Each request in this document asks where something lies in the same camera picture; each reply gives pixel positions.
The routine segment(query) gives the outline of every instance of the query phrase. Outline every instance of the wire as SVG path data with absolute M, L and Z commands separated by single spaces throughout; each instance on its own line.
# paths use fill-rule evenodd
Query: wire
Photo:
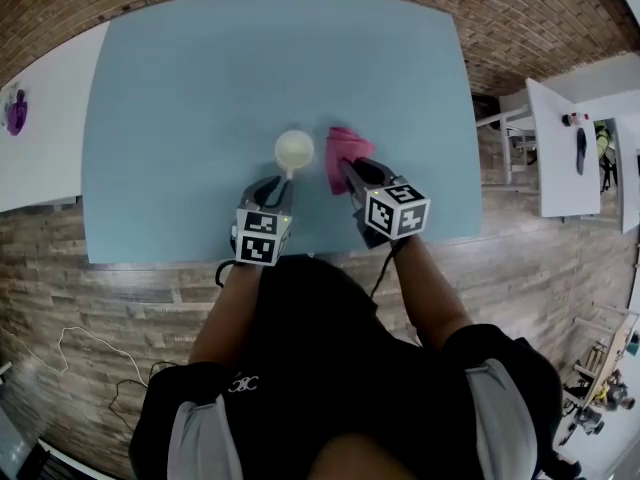
M 145 389 L 148 388 L 148 384 L 151 382 L 151 377 L 153 377 L 153 369 L 158 366 L 159 364 L 170 364 L 173 366 L 178 366 L 177 363 L 172 363 L 171 361 L 158 361 L 157 363 L 154 363 L 153 365 L 151 365 L 151 370 L 149 370 L 149 380 L 147 381 L 147 384 L 144 383 L 140 383 L 137 380 L 132 380 L 132 379 L 125 379 L 125 380 L 121 380 L 120 382 L 118 382 L 116 384 L 116 396 L 113 397 L 113 400 L 111 400 L 111 403 L 109 404 L 109 410 L 115 414 L 118 418 L 120 418 L 122 420 L 122 422 L 125 424 L 125 426 L 129 429 L 129 431 L 131 433 L 134 432 L 134 429 L 132 429 L 129 424 L 127 423 L 127 421 L 116 412 L 116 410 L 113 408 L 113 404 L 116 403 L 116 400 L 118 400 L 118 397 L 120 396 L 120 386 L 122 384 L 124 384 L 125 382 L 131 382 L 133 384 L 138 384 L 139 386 L 143 386 Z
M 382 282 L 382 278 L 384 277 L 385 273 L 387 272 L 387 267 L 389 266 L 389 262 L 391 261 L 391 258 L 395 257 L 395 255 L 400 252 L 400 249 L 402 249 L 404 247 L 404 244 L 407 243 L 407 240 L 408 240 L 407 237 L 401 238 L 400 240 L 398 240 L 393 245 L 393 247 L 391 248 L 391 251 L 389 251 L 389 254 L 387 255 L 387 257 L 384 260 L 384 264 L 382 265 L 382 270 L 380 271 L 380 275 L 378 276 L 378 280 L 376 281 L 376 284 L 373 287 L 373 290 L 371 290 L 371 295 L 369 295 L 370 299 L 373 299 L 373 296 L 375 295 L 376 290 L 380 286 L 380 283 Z
M 117 352 L 118 354 L 122 354 L 124 356 L 127 356 L 129 359 L 131 359 L 131 362 L 133 363 L 133 367 L 136 369 L 136 373 L 138 374 L 138 379 L 140 380 L 140 383 L 143 384 L 144 386 L 146 386 L 147 384 L 144 382 L 144 380 L 142 380 L 142 375 L 140 374 L 140 368 L 138 368 L 138 363 L 136 363 L 136 360 L 133 358 L 133 356 L 131 354 L 129 354 L 129 352 L 125 352 L 124 350 L 120 350 L 118 348 L 115 348 L 114 346 L 110 345 L 107 341 L 103 340 L 102 338 L 98 338 L 97 336 L 94 336 L 93 334 L 91 334 L 89 331 L 87 331 L 84 327 L 79 327 L 79 326 L 74 326 L 74 327 L 65 327 L 64 329 L 62 329 L 62 333 L 60 334 L 60 339 L 58 340 L 57 343 L 57 347 L 58 350 L 60 351 L 60 355 L 62 356 L 62 360 L 64 361 L 64 368 L 62 370 L 58 370 L 57 368 L 54 368 L 53 366 L 49 366 L 47 363 L 45 363 L 42 359 L 40 359 L 26 344 L 24 341 L 22 341 L 20 338 L 18 338 L 15 334 L 7 331 L 4 327 L 2 327 L 0 325 L 0 329 L 2 329 L 4 332 L 6 332 L 9 336 L 13 336 L 16 340 L 18 340 L 18 342 L 25 348 L 27 349 L 27 352 L 29 352 L 33 357 L 35 357 L 38 361 L 40 361 L 44 366 L 46 366 L 47 368 L 49 368 L 49 370 L 52 370 L 54 372 L 56 372 L 59 375 L 64 374 L 68 369 L 69 369 L 69 363 L 67 361 L 66 356 L 64 355 L 64 352 L 62 351 L 62 340 L 64 339 L 64 334 L 67 331 L 73 331 L 73 330 L 80 330 L 82 332 L 84 332 L 85 334 L 87 334 L 90 338 L 93 338 L 94 340 L 97 340 L 101 343 L 104 343 L 107 347 L 109 347 L 111 350 Z
M 118 399 L 118 397 L 120 396 L 120 386 L 122 384 L 124 384 L 125 382 L 131 382 L 132 384 L 138 384 L 139 386 L 142 386 L 144 388 L 147 387 L 146 384 L 143 384 L 141 382 L 138 382 L 137 380 L 132 380 L 132 379 L 125 379 L 125 380 L 121 380 L 120 382 L 118 382 L 116 384 L 116 396 L 113 397 L 113 400 L 111 400 L 111 403 L 109 404 L 109 410 L 115 414 L 118 418 L 120 418 L 122 420 L 122 423 L 124 423 L 124 425 L 129 429 L 129 431 L 133 434 L 134 429 L 132 429 L 129 424 L 127 423 L 127 420 L 125 420 L 122 416 L 120 416 L 115 409 L 113 408 L 113 404 L 116 403 L 116 400 Z
M 220 265 L 218 266 L 218 269 L 216 270 L 216 284 L 220 287 L 220 288 L 224 288 L 224 285 L 222 284 L 222 281 L 220 280 L 220 274 L 222 274 L 222 271 L 227 268 L 229 265 L 235 265 L 237 262 L 236 260 L 227 260 L 227 261 L 223 261 L 222 263 L 220 263 Z

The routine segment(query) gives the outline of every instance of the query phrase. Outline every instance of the black cable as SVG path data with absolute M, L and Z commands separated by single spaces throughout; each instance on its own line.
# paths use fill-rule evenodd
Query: black cable
M 113 404 L 116 403 L 116 400 L 118 399 L 118 397 L 120 396 L 120 385 L 124 384 L 125 382 L 131 382 L 132 384 L 138 384 L 140 386 L 142 386 L 143 388 L 146 389 L 146 386 L 142 383 L 139 382 L 137 380 L 131 380 L 131 379 L 125 379 L 125 380 L 121 380 L 120 382 L 118 382 L 116 384 L 116 396 L 113 397 L 113 400 L 111 400 L 111 403 L 109 404 L 109 410 L 115 414 L 118 418 L 120 418 L 122 420 L 122 422 L 125 424 L 125 426 L 131 431 L 131 433 L 133 433 L 133 429 L 129 426 L 129 424 L 127 423 L 127 420 L 125 420 L 122 416 L 120 416 L 114 409 L 113 409 Z
M 382 265 L 382 271 L 380 272 L 380 276 L 378 276 L 378 280 L 376 281 L 376 284 L 373 287 L 373 290 L 371 290 L 371 295 L 369 295 L 370 299 L 373 299 L 373 296 L 375 295 L 376 290 L 380 286 L 380 283 L 382 282 L 382 278 L 384 277 L 385 273 L 387 272 L 387 267 L 389 266 L 389 262 L 391 261 L 391 258 L 393 258 L 396 254 L 398 254 L 400 252 L 400 249 L 402 249 L 404 247 L 404 244 L 407 243 L 407 240 L 409 240 L 408 237 L 401 238 L 400 240 L 398 240 L 394 244 L 394 246 L 391 248 L 391 251 L 389 251 L 389 254 L 387 255 L 386 259 L 384 260 L 384 264 Z
M 222 274 L 222 271 L 227 268 L 229 265 L 235 265 L 236 264 L 236 260 L 227 260 L 227 261 L 223 261 L 222 263 L 220 263 L 220 265 L 218 266 L 218 270 L 216 270 L 216 284 L 220 287 L 220 288 L 224 288 L 224 285 L 222 284 L 222 281 L 220 281 L 220 274 Z
M 151 369 L 149 370 L 149 380 L 147 381 L 147 384 L 149 384 L 149 382 L 151 382 L 151 377 L 153 376 L 153 369 L 160 365 L 160 364 L 170 364 L 173 366 L 178 366 L 177 363 L 172 363 L 171 361 L 158 361 L 157 363 L 154 363 L 153 365 L 151 365 Z M 118 397 L 120 396 L 120 385 L 124 384 L 125 382 L 131 382 L 132 384 L 138 384 L 139 386 L 142 386 L 143 388 L 147 389 L 147 386 L 145 386 L 142 382 L 137 381 L 137 380 L 133 380 L 133 379 L 125 379 L 125 380 L 121 380 L 120 382 L 118 382 L 116 384 L 116 396 L 113 397 L 113 400 L 111 400 L 111 403 L 109 404 L 109 410 L 115 414 L 118 418 L 120 418 L 122 420 L 122 422 L 125 424 L 125 426 L 129 429 L 129 431 L 131 433 L 133 433 L 133 429 L 129 426 L 129 424 L 127 423 L 127 421 L 120 416 L 115 409 L 113 408 L 113 404 L 116 403 L 116 400 L 118 400 Z

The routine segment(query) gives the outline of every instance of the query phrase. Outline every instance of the brick wall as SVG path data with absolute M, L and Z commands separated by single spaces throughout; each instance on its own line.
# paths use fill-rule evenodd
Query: brick wall
M 0 85 L 55 46 L 167 0 L 0 0 Z M 639 48 L 624 0 L 409 0 L 453 14 L 472 91 L 508 94 Z

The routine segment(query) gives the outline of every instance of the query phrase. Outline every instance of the pink rag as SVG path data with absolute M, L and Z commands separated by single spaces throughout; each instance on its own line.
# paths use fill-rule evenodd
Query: pink rag
M 340 170 L 340 160 L 343 158 L 353 162 L 357 158 L 372 155 L 376 147 L 367 139 L 363 139 L 350 128 L 330 128 L 327 137 L 327 151 L 325 165 L 331 193 L 334 196 L 344 194 L 349 189 Z

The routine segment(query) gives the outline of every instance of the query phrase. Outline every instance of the gray sleeve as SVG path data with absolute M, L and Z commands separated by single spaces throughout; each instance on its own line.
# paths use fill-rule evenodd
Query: gray sleeve
M 529 479 L 538 455 L 527 404 L 497 359 L 466 370 L 476 412 L 477 452 L 485 480 Z
M 212 404 L 184 402 L 169 443 L 167 480 L 242 480 L 222 396 Z

